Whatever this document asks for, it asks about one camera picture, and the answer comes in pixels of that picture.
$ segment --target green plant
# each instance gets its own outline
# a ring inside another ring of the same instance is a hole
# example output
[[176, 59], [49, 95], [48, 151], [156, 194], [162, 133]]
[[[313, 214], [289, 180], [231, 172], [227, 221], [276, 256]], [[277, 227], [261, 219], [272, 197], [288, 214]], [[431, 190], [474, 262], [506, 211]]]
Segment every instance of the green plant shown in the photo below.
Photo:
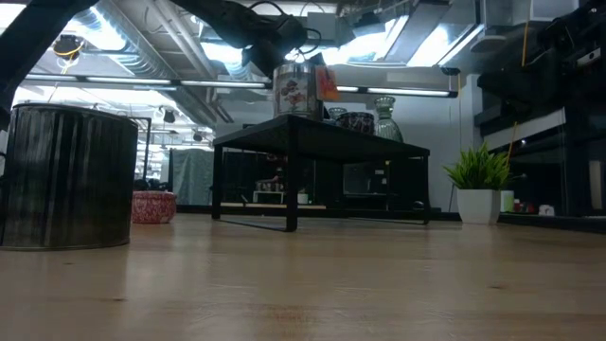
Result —
[[506, 153], [489, 153], [486, 143], [478, 151], [461, 152], [461, 160], [453, 168], [444, 167], [459, 189], [503, 189], [509, 180]]

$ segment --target white pot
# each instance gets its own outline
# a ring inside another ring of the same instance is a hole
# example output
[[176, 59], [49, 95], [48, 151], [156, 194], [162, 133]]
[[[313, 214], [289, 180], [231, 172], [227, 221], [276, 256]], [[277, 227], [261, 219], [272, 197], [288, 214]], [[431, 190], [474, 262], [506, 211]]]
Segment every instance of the white pot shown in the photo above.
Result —
[[491, 189], [458, 189], [458, 213], [465, 224], [496, 224], [501, 192]]
[[310, 203], [310, 195], [305, 193], [296, 194], [296, 201], [300, 205], [307, 205]]

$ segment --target potted plant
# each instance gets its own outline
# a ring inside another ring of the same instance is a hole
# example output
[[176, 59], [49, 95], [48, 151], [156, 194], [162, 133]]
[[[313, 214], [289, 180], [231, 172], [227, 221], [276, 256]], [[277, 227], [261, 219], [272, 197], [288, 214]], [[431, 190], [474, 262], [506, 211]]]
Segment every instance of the potted plant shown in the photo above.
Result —
[[501, 189], [509, 180], [506, 153], [489, 153], [486, 143], [478, 151], [461, 152], [453, 168], [444, 167], [457, 187], [461, 220], [466, 224], [496, 224], [501, 208]]

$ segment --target table leg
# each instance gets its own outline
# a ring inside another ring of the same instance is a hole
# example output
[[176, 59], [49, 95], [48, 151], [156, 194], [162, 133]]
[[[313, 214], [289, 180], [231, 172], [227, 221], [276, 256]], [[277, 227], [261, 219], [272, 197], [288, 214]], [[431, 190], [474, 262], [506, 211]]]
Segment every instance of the table leg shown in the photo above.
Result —
[[288, 136], [288, 189], [286, 193], [286, 232], [295, 232], [297, 228], [298, 202], [296, 195], [299, 192], [299, 131], [294, 125], [289, 125]]
[[429, 156], [423, 156], [423, 176], [425, 177], [423, 189], [423, 223], [429, 224], [432, 214], [432, 207], [429, 203]]
[[221, 219], [223, 199], [223, 146], [215, 146], [212, 171], [212, 219]]
[[391, 209], [391, 161], [385, 161], [385, 179], [387, 179], [387, 193], [385, 195], [385, 210]]

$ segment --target black table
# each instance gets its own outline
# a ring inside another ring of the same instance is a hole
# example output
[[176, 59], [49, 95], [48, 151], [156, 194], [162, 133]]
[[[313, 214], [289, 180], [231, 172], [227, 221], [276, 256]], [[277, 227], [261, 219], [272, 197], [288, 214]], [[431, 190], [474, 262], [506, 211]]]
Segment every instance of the black table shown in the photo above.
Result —
[[[381, 137], [352, 132], [326, 123], [296, 116], [282, 116], [235, 133], [218, 137], [214, 141], [212, 218], [221, 219], [223, 198], [223, 148], [234, 148], [288, 156], [286, 227], [255, 224], [241, 221], [224, 222], [294, 232], [297, 227], [297, 198], [301, 176], [300, 157], [329, 160], [341, 165], [366, 161], [421, 158], [424, 167], [423, 223], [429, 222], [429, 150]], [[343, 201], [343, 167], [337, 177], [339, 195]]]

